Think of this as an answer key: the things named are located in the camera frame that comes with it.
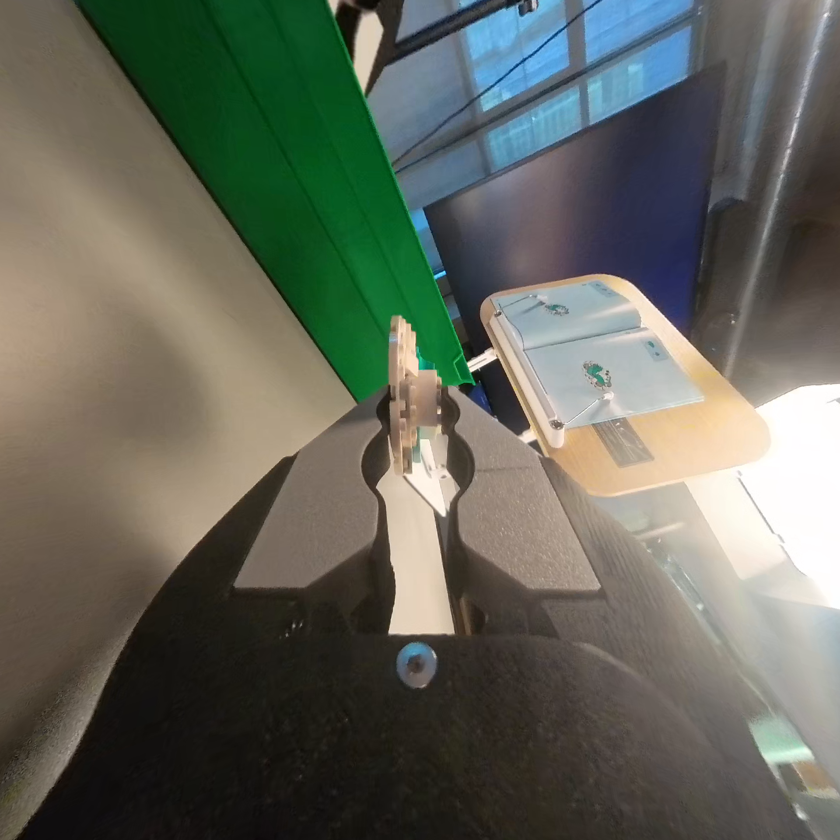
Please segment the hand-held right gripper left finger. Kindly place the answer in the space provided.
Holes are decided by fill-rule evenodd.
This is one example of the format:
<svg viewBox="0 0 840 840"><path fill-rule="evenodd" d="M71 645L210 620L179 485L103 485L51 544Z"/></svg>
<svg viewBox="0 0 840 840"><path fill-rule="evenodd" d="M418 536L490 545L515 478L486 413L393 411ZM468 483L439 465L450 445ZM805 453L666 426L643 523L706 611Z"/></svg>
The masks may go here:
<svg viewBox="0 0 840 840"><path fill-rule="evenodd" d="M234 583L343 617L390 617L394 572L385 501L392 469L378 391L299 450Z"/></svg>

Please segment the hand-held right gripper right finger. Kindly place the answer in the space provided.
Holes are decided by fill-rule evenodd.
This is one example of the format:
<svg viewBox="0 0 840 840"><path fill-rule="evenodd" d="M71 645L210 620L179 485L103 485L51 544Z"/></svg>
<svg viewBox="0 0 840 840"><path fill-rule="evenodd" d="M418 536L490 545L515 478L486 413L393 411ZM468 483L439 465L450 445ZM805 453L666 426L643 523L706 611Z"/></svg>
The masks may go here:
<svg viewBox="0 0 840 840"><path fill-rule="evenodd" d="M444 569L455 597L484 614L591 600L601 584L543 458L460 391L444 392L448 511Z"/></svg>

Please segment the tan and teal lego model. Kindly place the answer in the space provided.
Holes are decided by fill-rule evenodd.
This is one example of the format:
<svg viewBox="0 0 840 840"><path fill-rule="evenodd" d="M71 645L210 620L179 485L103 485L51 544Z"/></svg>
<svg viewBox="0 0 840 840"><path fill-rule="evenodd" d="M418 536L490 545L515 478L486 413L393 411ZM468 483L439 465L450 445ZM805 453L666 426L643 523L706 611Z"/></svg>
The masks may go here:
<svg viewBox="0 0 840 840"><path fill-rule="evenodd" d="M449 468L445 389L434 366L422 361L417 336L403 316L388 336L388 441L394 472L446 518L458 485Z"/></svg>

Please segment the pale blue instruction booklet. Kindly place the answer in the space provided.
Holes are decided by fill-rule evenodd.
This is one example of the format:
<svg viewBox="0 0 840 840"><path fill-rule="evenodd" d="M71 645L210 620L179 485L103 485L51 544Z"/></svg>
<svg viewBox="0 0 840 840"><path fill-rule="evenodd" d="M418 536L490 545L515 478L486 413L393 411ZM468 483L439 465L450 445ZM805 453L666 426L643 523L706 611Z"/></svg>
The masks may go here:
<svg viewBox="0 0 840 840"><path fill-rule="evenodd" d="M488 331L511 352L546 433L701 403L701 389L640 311L600 277L491 299Z"/></svg>

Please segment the wooden book stand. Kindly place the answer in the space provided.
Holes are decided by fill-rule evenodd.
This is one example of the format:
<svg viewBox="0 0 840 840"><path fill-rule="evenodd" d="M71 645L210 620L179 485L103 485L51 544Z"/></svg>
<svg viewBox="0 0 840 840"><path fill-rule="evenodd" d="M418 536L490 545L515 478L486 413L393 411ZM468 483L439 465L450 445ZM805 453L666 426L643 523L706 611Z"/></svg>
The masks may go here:
<svg viewBox="0 0 840 840"><path fill-rule="evenodd" d="M705 400L563 432L555 428L555 435L550 435L536 398L515 369L511 352L488 331L491 299L512 291L569 286L597 277L633 303ZM595 497L620 497L741 467L758 460L770 447L769 429L751 404L628 280L589 275L504 290L481 303L479 317L542 453Z"/></svg>

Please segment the white light box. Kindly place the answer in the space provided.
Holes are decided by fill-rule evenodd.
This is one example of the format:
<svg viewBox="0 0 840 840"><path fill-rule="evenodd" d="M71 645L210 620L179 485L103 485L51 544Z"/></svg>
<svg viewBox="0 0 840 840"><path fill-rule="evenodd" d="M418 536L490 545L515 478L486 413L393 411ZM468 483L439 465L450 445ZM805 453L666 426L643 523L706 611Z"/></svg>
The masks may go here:
<svg viewBox="0 0 840 840"><path fill-rule="evenodd" d="M793 565L838 602L839 385L798 387L758 414L770 447L741 482Z"/></svg>

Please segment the dark monitor screen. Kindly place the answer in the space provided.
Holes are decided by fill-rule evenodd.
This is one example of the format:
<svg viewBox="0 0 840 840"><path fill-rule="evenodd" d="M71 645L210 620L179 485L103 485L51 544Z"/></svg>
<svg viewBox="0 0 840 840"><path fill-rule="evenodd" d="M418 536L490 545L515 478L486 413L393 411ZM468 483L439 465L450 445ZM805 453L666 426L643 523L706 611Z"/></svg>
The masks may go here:
<svg viewBox="0 0 840 840"><path fill-rule="evenodd" d="M488 297L588 275L628 280L690 334L726 76L719 62L426 207L474 351Z"/></svg>

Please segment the green board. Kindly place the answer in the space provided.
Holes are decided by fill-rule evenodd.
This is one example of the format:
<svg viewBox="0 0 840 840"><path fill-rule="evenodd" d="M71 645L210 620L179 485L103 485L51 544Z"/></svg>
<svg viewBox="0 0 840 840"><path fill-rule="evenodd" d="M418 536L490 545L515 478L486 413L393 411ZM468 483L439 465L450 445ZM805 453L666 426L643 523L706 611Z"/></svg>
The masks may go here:
<svg viewBox="0 0 840 840"><path fill-rule="evenodd" d="M357 401L396 314L473 381L328 2L77 5Z"/></svg>

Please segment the metal pole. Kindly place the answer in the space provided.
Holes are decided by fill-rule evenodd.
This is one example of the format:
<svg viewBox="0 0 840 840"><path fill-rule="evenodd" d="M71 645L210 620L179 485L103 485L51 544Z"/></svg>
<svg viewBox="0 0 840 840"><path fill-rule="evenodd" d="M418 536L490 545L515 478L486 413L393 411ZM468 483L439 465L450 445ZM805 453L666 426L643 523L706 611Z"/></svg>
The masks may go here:
<svg viewBox="0 0 840 840"><path fill-rule="evenodd" d="M815 131L838 1L785 2L784 35L792 47L781 58L769 89L768 110L747 199L754 210L740 274L733 281L733 322L723 342L720 372L732 382L779 272L789 216Z"/></svg>

